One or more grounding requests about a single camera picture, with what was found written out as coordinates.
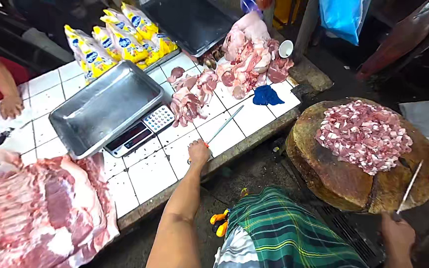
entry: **green plaid cloth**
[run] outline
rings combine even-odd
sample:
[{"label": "green plaid cloth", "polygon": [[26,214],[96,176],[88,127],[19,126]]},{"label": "green plaid cloth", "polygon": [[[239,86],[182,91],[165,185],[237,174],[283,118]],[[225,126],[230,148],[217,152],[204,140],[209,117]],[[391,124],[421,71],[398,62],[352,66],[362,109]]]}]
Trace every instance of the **green plaid cloth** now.
[{"label": "green plaid cloth", "polygon": [[261,267],[368,267],[336,233],[277,186],[247,195],[233,207],[226,237],[241,226]]}]

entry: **wooden chopping block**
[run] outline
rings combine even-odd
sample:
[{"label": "wooden chopping block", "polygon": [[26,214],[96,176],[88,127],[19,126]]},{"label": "wooden chopping block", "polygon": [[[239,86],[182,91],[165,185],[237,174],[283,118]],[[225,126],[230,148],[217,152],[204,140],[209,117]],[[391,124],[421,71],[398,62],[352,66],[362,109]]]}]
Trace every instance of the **wooden chopping block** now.
[{"label": "wooden chopping block", "polygon": [[307,186],[317,197],[340,210],[373,214],[393,211],[398,209],[413,173],[423,159],[423,167],[403,210],[424,204],[429,199],[429,141],[401,115],[400,124],[413,140],[411,152],[401,155],[406,165],[398,163],[390,171],[380,171],[375,176],[353,164],[338,161],[337,156],[315,140],[316,131],[325,118],[324,111],[355,100],[380,106],[362,98],[322,101],[307,108],[289,133],[287,154]]}]

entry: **paper cup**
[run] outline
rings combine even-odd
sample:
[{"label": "paper cup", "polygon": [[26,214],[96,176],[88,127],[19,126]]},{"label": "paper cup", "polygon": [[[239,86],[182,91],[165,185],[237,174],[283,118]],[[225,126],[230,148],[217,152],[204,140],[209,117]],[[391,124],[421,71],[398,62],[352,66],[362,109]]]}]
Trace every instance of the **paper cup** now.
[{"label": "paper cup", "polygon": [[294,44],[292,43],[292,41],[285,40],[279,46],[279,56],[281,56],[281,58],[287,58],[292,54],[293,50],[294,50]]}]

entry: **pile of diced meat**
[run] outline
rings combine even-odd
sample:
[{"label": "pile of diced meat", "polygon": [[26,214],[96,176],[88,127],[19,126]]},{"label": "pile of diced meat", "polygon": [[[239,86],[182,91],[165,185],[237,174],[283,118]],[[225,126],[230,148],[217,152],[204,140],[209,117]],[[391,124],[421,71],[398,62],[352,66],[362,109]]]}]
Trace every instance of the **pile of diced meat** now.
[{"label": "pile of diced meat", "polygon": [[0,150],[0,268],[79,267],[118,234],[101,154],[23,167]]},{"label": "pile of diced meat", "polygon": [[193,123],[193,119],[197,117],[206,119],[202,108],[210,103],[218,81],[218,76],[210,69],[195,76],[186,74],[182,77],[183,73],[181,67],[176,67],[167,79],[175,90],[170,104],[170,109],[175,115],[173,127],[179,124],[185,127],[188,122]]},{"label": "pile of diced meat", "polygon": [[265,23],[256,11],[244,15],[226,36],[223,44],[226,62],[218,63],[216,73],[235,99],[266,84],[286,79],[287,70],[294,66],[291,59],[279,56],[279,42],[271,39]]},{"label": "pile of diced meat", "polygon": [[412,139],[400,126],[398,115],[361,100],[328,108],[316,140],[338,156],[375,175],[396,167],[402,153],[411,151]]}]

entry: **man's right hand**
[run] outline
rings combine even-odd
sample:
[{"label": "man's right hand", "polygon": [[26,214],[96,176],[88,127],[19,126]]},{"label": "man's right hand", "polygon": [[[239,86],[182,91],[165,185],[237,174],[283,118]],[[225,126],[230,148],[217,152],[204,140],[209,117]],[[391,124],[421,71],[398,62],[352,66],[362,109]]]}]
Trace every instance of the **man's right hand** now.
[{"label": "man's right hand", "polygon": [[8,117],[15,119],[16,116],[21,115],[21,111],[24,109],[24,105],[19,96],[5,96],[1,100],[0,113],[3,119]]},{"label": "man's right hand", "polygon": [[415,242],[415,230],[406,222],[394,221],[387,212],[382,213],[382,235],[387,250],[386,267],[412,267],[410,252]]}]

